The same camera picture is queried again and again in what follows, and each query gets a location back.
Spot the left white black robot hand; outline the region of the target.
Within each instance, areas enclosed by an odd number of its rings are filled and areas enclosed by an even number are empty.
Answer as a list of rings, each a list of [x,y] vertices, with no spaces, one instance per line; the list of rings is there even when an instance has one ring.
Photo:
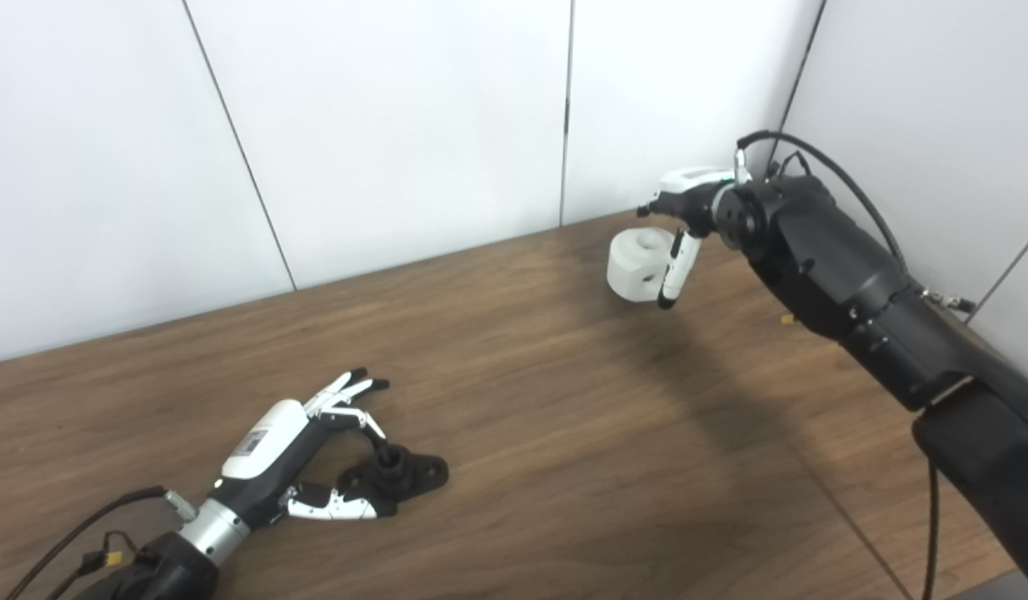
[[[362,432],[377,451],[386,447],[386,433],[376,419],[353,403],[388,385],[369,378],[361,367],[343,373],[308,402],[277,402],[224,461],[207,503],[228,510],[236,524],[250,529],[270,527],[284,517],[337,521],[396,516],[397,503],[391,500],[353,498],[338,487],[297,480],[334,434]]]

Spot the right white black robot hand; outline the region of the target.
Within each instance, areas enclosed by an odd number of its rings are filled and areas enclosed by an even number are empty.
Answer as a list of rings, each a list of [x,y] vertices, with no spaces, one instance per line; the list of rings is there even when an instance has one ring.
[[[696,265],[701,243],[715,232],[715,207],[724,191],[735,185],[734,171],[690,167],[664,174],[651,201],[636,209],[639,218],[662,215],[677,219],[684,227],[671,243],[669,262],[660,284],[657,303],[671,310]]]

